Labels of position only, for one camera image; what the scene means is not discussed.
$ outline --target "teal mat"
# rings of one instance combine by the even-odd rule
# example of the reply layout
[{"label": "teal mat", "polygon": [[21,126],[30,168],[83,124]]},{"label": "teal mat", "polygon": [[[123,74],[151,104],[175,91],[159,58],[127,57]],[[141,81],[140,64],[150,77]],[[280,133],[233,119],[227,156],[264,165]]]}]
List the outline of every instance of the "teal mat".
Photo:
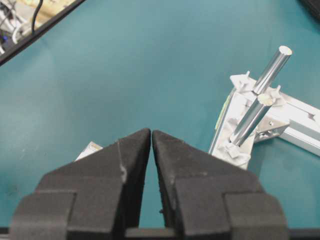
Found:
[{"label": "teal mat", "polygon": [[[41,176],[94,141],[159,129],[207,151],[232,84],[258,78],[280,45],[275,84],[320,108],[320,24],[295,0],[87,0],[0,67],[0,226]],[[320,159],[281,139],[249,169],[290,227],[320,227]],[[150,153],[140,225],[161,227]]]}]

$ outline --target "silver cylinder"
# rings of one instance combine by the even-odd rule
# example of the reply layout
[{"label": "silver cylinder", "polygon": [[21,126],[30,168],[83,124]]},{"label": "silver cylinder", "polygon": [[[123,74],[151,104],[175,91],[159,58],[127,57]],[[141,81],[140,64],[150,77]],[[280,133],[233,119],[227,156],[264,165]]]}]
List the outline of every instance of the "silver cylinder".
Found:
[{"label": "silver cylinder", "polygon": [[291,55],[292,50],[289,47],[279,47],[253,87],[256,94],[263,94],[267,90]]},{"label": "silver cylinder", "polygon": [[241,146],[266,115],[273,103],[274,100],[268,94],[258,95],[230,136],[230,142]]}]

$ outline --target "small white object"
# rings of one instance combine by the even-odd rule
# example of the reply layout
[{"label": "small white object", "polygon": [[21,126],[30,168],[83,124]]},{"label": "small white object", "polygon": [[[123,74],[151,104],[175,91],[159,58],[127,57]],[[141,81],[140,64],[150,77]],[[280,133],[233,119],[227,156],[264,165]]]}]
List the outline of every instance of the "small white object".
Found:
[{"label": "small white object", "polygon": [[288,55],[288,56],[292,55],[292,50],[287,46],[280,46],[279,51],[284,55]]},{"label": "small white object", "polygon": [[229,142],[225,145],[226,151],[230,155],[231,158],[236,158],[240,155],[240,148],[234,145],[232,142]]},{"label": "small white object", "polygon": [[279,99],[279,98],[281,98],[280,88],[281,88],[281,86],[278,85],[275,90],[270,91],[270,93],[269,93],[270,96],[273,97],[274,99]]},{"label": "small white object", "polygon": [[86,146],[86,148],[80,153],[80,155],[74,161],[76,162],[86,156],[89,156],[89,155],[95,153],[96,151],[101,150],[102,148],[103,148],[102,146],[91,141],[91,142],[89,142],[88,146]]},{"label": "small white object", "polygon": [[230,76],[230,80],[237,91],[245,90],[245,86],[249,85],[252,82],[249,74],[250,71],[247,71],[246,74]]}]

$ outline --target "desk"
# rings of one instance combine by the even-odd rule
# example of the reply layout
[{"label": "desk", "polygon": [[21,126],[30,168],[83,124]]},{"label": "desk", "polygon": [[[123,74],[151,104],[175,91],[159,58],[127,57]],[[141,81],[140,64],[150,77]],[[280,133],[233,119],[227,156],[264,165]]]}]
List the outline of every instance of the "desk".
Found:
[{"label": "desk", "polygon": [[[232,84],[255,79],[280,45],[275,85],[320,108],[320,24],[296,0],[87,0],[0,67],[0,226],[41,176],[94,141],[159,129],[207,151]],[[249,170],[292,228],[320,227],[320,159],[281,139]],[[140,225],[163,225],[153,152]]]}]

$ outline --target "metal bracket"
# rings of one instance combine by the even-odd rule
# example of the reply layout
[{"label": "metal bracket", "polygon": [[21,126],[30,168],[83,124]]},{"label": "metal bracket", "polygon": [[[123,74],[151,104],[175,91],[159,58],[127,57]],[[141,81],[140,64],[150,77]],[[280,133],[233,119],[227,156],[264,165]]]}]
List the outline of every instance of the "metal bracket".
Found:
[{"label": "metal bracket", "polygon": [[258,81],[249,71],[230,77],[234,88],[220,113],[209,154],[247,169],[254,143],[280,137],[320,156],[320,110],[280,92],[280,85],[270,87],[291,54],[280,46]]}]

